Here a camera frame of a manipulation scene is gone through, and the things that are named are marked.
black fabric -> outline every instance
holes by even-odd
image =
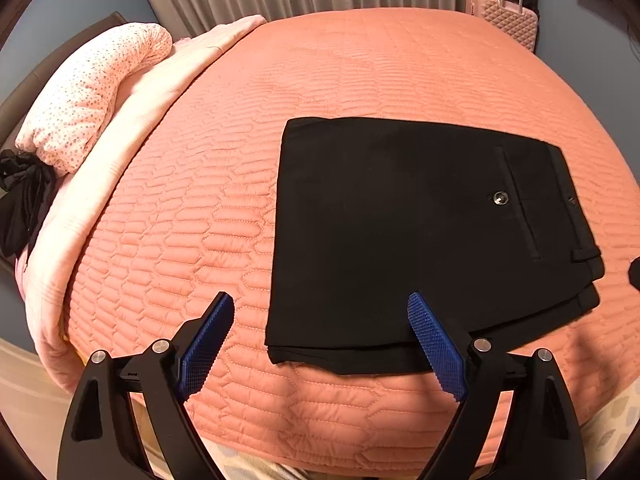
[[[633,260],[629,266],[629,283],[640,290],[640,257]]]
[[[0,153],[0,251],[19,255],[33,249],[55,196],[56,174],[51,166],[31,153]]]
[[[301,118],[284,131],[277,186],[274,363],[427,370],[406,314],[416,290],[506,349],[598,304],[600,251],[547,143],[452,124]]]

polka dot pillowcase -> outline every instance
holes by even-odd
[[[16,147],[35,152],[58,176],[75,173],[111,120],[121,81],[162,61],[171,47],[156,23],[127,23],[85,43],[38,95]]]

wall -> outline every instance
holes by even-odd
[[[609,0],[539,0],[537,54],[587,103],[640,181],[640,60]]]
[[[114,10],[130,22],[155,22],[147,0],[33,0],[0,50],[0,102],[53,50]],[[24,304],[0,269],[0,338],[33,350]]]

screw head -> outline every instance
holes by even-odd
[[[540,350],[538,350],[538,357],[545,363],[548,363],[549,361],[551,361],[551,359],[554,358],[554,355],[551,353],[551,350],[541,348]]]
[[[474,348],[479,352],[488,352],[491,350],[491,343],[484,337],[481,337],[474,341]]]
[[[507,195],[504,191],[498,191],[494,195],[495,205],[505,205],[508,201],[509,201],[509,195]]]
[[[97,350],[91,355],[91,361],[98,364],[104,361],[105,357],[107,357],[107,352],[104,350]]]
[[[161,354],[163,352],[166,352],[168,348],[169,348],[169,342],[166,339],[158,339],[158,341],[156,341],[151,347],[151,349],[156,354]]]

salmon quilted bedspread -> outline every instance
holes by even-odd
[[[171,338],[225,290],[236,321],[187,403],[205,439],[335,474],[423,468],[456,409],[432,374],[338,377],[267,357],[280,140],[298,116],[456,123],[560,146],[603,252],[602,301],[522,352],[554,352],[581,422],[640,375],[640,295],[626,276],[640,254],[640,191],[622,156],[533,54],[482,20],[424,9],[268,23],[193,82],[133,157],[68,284],[65,329],[83,359]]]

